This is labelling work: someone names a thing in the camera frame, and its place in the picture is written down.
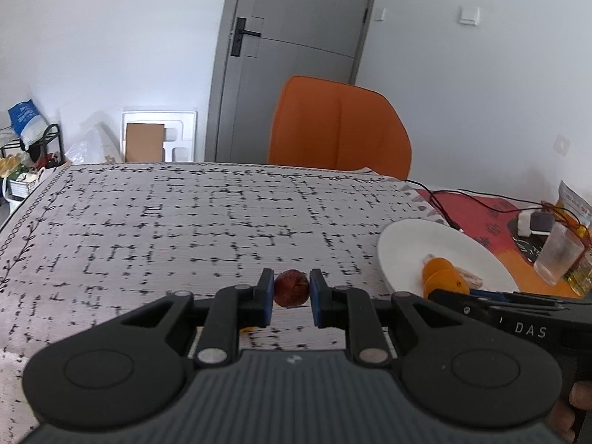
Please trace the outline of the right hand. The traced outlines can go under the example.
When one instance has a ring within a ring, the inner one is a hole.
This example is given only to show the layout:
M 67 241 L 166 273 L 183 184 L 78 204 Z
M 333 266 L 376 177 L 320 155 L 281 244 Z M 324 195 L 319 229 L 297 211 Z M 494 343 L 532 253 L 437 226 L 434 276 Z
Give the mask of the right hand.
M 548 419 L 550 428 L 560 435 L 566 442 L 572 443 L 575 439 L 574 423 L 575 411 L 590 411 L 592 407 L 592 386 L 590 382 L 577 382 L 573 385 L 568 403 L 558 401 Z

